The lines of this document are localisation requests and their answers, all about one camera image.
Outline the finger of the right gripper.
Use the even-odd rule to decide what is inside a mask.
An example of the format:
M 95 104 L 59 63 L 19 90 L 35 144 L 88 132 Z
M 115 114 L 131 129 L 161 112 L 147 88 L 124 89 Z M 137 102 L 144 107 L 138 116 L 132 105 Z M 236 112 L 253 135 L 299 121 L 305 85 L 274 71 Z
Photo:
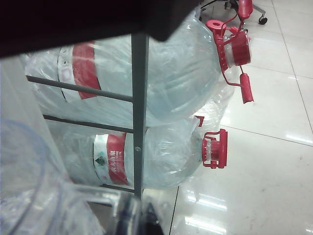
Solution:
M 165 41 L 197 0 L 3 0 L 0 55 L 132 33 Z

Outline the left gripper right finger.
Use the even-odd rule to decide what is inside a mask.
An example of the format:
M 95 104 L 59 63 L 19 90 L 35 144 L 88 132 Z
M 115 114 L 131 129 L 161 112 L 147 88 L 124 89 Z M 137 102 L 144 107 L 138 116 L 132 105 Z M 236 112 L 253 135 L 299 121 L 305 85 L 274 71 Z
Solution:
M 172 222 L 173 207 L 168 202 L 145 201 L 144 234 L 168 235 Z

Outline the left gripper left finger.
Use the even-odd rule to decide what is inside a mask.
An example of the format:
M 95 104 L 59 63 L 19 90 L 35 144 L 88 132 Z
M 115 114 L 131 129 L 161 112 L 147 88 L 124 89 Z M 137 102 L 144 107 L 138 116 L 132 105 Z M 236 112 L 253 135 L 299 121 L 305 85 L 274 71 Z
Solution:
M 117 223 L 118 235 L 140 235 L 142 232 L 141 209 L 124 209 L 119 214 Z

